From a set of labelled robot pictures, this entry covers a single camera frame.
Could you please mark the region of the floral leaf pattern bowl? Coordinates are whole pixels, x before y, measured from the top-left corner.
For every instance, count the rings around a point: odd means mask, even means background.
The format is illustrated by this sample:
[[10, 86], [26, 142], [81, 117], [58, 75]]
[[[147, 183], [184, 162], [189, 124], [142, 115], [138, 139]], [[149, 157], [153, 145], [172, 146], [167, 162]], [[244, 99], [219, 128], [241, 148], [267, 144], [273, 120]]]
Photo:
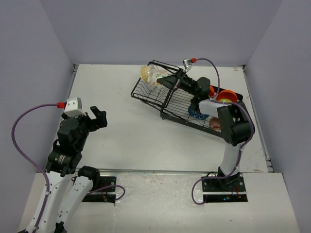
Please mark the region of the floral leaf pattern bowl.
[[162, 84], [160, 84], [157, 80], [160, 78], [167, 77], [169, 72], [166, 70], [158, 70], [154, 67], [151, 67], [148, 73], [147, 84], [150, 90], [158, 94], [162, 88]]

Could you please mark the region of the yellow sun pattern bowl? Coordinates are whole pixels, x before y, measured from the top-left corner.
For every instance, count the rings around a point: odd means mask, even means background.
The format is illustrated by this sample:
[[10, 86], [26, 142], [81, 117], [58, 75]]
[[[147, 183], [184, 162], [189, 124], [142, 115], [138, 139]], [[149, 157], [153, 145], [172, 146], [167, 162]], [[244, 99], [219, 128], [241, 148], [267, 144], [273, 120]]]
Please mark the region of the yellow sun pattern bowl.
[[151, 77], [153, 75], [152, 68], [152, 66], [142, 66], [139, 70], [140, 78], [145, 83], [148, 83], [151, 80]]

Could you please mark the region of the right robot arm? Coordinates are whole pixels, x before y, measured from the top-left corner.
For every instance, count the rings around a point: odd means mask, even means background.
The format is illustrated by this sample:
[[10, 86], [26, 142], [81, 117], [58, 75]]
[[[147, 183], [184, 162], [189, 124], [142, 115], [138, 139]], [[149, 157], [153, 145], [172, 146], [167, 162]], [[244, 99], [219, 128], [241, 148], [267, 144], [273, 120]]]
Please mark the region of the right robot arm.
[[254, 124], [242, 101], [216, 100], [211, 96], [210, 80], [201, 77], [194, 80], [184, 71], [157, 78], [159, 84], [169, 89], [182, 89], [193, 95], [188, 112], [196, 119], [214, 117], [219, 120], [221, 135], [226, 142], [224, 157], [218, 167], [217, 186], [229, 190], [240, 175], [240, 160], [244, 146], [252, 139]]

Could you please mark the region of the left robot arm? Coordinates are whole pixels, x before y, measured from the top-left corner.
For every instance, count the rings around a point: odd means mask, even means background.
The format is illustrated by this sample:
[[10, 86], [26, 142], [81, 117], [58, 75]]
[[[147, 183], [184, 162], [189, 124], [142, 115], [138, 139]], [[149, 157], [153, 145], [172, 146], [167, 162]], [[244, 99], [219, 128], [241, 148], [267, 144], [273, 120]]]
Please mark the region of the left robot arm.
[[106, 111], [91, 106], [95, 115], [91, 119], [78, 108], [69, 110], [68, 105], [56, 105], [64, 109], [63, 120], [46, 167], [41, 170], [45, 185], [35, 214], [24, 230], [26, 233], [65, 233], [83, 198], [101, 185], [98, 169], [84, 166], [76, 171], [76, 168], [89, 133], [107, 126]]

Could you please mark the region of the orange bowl rear row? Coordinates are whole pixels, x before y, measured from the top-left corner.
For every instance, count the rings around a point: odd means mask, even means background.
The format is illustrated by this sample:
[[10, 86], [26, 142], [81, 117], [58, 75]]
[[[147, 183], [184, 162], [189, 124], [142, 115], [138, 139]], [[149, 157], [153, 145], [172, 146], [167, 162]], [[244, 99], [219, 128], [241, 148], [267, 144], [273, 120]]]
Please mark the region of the orange bowl rear row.
[[213, 97], [215, 95], [215, 91], [212, 85], [209, 86], [209, 97]]

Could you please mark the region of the orange bowl row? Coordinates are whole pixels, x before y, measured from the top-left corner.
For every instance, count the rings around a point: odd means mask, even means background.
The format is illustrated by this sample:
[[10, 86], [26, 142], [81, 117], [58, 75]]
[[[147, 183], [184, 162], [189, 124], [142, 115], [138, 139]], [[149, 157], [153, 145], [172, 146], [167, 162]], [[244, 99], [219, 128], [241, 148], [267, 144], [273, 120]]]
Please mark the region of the orange bowl row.
[[215, 91], [212, 85], [209, 86], [209, 97], [213, 97], [215, 95]]
[[216, 97], [216, 100], [219, 101], [219, 99], [222, 99], [222, 98], [236, 98], [237, 101], [238, 101], [237, 94], [235, 92], [231, 91], [231, 90], [222, 90], [222, 91], [220, 91], [219, 94]]

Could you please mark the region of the blue triangle pattern bowl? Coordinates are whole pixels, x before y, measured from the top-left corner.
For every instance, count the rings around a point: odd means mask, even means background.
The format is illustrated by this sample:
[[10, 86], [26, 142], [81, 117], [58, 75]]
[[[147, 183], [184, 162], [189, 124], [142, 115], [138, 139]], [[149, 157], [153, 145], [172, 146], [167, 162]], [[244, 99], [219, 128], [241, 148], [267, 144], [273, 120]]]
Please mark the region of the blue triangle pattern bowl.
[[198, 119], [198, 120], [206, 120], [209, 115], [206, 115], [206, 114], [202, 114], [202, 113], [199, 113], [197, 111], [195, 111], [192, 106], [189, 106], [188, 108], [188, 113], [191, 117], [195, 118], [195, 119]]

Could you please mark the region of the orange bowl front row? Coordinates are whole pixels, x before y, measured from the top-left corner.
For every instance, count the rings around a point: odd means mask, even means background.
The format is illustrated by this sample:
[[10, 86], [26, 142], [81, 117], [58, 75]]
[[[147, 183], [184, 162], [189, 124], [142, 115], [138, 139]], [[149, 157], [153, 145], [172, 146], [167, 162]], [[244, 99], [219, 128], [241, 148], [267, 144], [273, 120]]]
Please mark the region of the orange bowl front row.
[[222, 99], [222, 98], [236, 98], [237, 101], [238, 101], [237, 94], [235, 92], [231, 91], [231, 90], [222, 90], [222, 91], [220, 91], [219, 94], [216, 97], [216, 100], [219, 101], [219, 99]]

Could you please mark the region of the lime green bowl front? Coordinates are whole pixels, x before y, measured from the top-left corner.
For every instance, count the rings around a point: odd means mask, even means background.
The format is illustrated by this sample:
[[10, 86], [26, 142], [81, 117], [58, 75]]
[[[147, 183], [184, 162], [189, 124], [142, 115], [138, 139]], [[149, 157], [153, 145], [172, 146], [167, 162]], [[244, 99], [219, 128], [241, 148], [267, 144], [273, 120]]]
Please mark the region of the lime green bowl front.
[[222, 98], [222, 99], [219, 99], [219, 101], [231, 103], [231, 102], [236, 102], [237, 99], [236, 98]]

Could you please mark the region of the red diamond pattern bowl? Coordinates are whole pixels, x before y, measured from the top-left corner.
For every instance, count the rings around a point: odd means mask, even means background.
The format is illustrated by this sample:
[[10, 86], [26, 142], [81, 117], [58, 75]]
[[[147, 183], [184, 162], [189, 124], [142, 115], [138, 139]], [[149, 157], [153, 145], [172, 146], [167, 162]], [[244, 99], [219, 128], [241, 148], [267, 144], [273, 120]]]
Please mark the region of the red diamond pattern bowl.
[[216, 117], [212, 117], [209, 120], [209, 127], [216, 132], [221, 132], [220, 121]]

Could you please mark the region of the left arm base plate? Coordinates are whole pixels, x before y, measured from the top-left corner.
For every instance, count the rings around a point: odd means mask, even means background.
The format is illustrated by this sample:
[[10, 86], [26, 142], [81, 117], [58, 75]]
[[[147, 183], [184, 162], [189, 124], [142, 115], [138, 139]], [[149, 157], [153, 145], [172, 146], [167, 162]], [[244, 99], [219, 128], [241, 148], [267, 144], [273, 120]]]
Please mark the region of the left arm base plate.
[[[93, 188], [92, 191], [109, 185], [115, 185], [116, 181], [117, 181], [116, 176], [101, 176], [99, 179], [98, 186]], [[108, 189], [101, 190], [99, 192], [94, 192], [85, 196], [82, 202], [115, 203], [116, 199], [115, 191], [116, 191], [115, 187], [110, 187]]]

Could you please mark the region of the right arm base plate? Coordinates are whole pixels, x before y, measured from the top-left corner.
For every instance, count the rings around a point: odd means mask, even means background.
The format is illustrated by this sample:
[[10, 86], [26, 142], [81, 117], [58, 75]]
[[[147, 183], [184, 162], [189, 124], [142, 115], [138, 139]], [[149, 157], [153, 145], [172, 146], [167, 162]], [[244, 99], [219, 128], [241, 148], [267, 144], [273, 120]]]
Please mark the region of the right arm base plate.
[[206, 179], [202, 181], [204, 203], [248, 202], [243, 176], [231, 183], [223, 180]]

